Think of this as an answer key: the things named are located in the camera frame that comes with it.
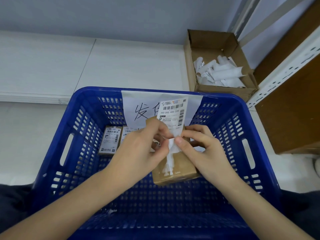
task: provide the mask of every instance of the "barcode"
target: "barcode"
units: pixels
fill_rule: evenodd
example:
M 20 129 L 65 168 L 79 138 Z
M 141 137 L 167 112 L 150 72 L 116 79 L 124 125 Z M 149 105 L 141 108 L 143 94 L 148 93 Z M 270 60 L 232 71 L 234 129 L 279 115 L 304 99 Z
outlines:
M 172 105 L 172 106 L 165 106 L 165 107 L 163 107 L 163 110 L 178 109 L 178 108 L 181 108 L 182 106 L 183 106 L 183 103 L 182 104 L 177 104 L 177 105 Z
M 183 114 L 184 114 L 184 109 L 180 111 L 180 116 L 179 116 L 179 121 L 178 121 L 178 126 L 182 125 L 183 121 Z

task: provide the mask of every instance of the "basket handle hole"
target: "basket handle hole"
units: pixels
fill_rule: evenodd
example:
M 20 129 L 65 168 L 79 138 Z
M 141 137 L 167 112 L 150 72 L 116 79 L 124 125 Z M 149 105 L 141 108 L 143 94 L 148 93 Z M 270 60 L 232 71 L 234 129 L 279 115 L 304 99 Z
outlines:
M 254 157 L 252 155 L 248 140 L 247 139 L 242 139 L 242 145 L 244 147 L 244 151 L 245 151 L 245 154 L 247 156 L 250 168 L 254 169 L 256 167 L 256 162 L 254 161 Z
M 60 165 L 61 166 L 64 166 L 64 164 L 66 162 L 66 158 L 68 156 L 68 152 L 69 152 L 72 140 L 73 140 L 73 134 L 70 134 L 68 137 L 68 140 L 66 141 L 66 145 L 64 146 L 63 153 L 60 158 Z

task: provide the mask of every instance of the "large brown cardboard box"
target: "large brown cardboard box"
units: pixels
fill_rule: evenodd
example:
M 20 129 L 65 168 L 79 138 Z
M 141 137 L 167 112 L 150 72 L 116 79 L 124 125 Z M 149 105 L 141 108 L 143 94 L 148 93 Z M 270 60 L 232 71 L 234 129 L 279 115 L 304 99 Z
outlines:
M 165 157 L 158 166 L 152 170 L 152 179 L 156 185 L 167 185 L 171 183 L 177 183 L 181 181 L 186 181 L 190 179 L 195 179 L 200 176 L 198 170 L 189 160 L 189 158 L 183 152 L 178 152 L 173 154 L 174 168 L 173 175 L 165 176 L 162 172 L 163 168 L 167 163 L 167 158 Z
M 192 92 L 232 93 L 247 102 L 254 92 L 258 90 L 258 85 L 253 76 L 253 70 L 250 68 L 233 33 L 188 29 L 184 45 L 184 54 L 186 58 L 189 88 Z M 218 55 L 226 57 L 231 56 L 238 67 L 243 67 L 242 74 L 245 76 L 241 77 L 240 80 L 245 84 L 246 88 L 210 86 L 202 85 L 197 82 L 197 75 L 193 62 L 198 57 L 203 57 L 204 63 L 207 64 L 214 59 L 218 60 Z

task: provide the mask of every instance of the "person's right hand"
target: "person's right hand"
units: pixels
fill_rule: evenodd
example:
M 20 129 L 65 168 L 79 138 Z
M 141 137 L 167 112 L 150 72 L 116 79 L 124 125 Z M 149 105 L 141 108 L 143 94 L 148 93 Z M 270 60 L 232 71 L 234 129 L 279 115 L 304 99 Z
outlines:
M 182 137 L 192 138 L 190 143 Z M 190 161 L 200 171 L 203 177 L 219 188 L 231 183 L 237 173 L 230 165 L 220 144 L 206 125 L 190 125 L 182 131 L 181 137 L 175 138 L 176 145 L 186 154 Z M 204 152 L 198 152 L 193 147 L 201 146 Z

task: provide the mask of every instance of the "basket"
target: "basket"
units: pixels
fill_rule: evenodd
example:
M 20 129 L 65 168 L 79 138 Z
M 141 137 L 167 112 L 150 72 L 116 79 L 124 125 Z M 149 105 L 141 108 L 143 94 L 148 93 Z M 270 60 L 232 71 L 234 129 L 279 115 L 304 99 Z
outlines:
M 219 138 L 238 175 L 280 209 L 279 185 L 247 106 L 239 97 L 85 87 L 72 96 L 44 158 L 31 193 L 31 213 L 108 165 L 111 157 L 98 155 L 97 151 L 106 125 L 126 125 L 121 90 L 203 95 L 191 125 L 207 125 Z M 228 239 L 236 236 L 255 238 L 235 209 L 207 180 L 200 177 L 157 186 L 150 173 L 99 210 L 70 239 Z

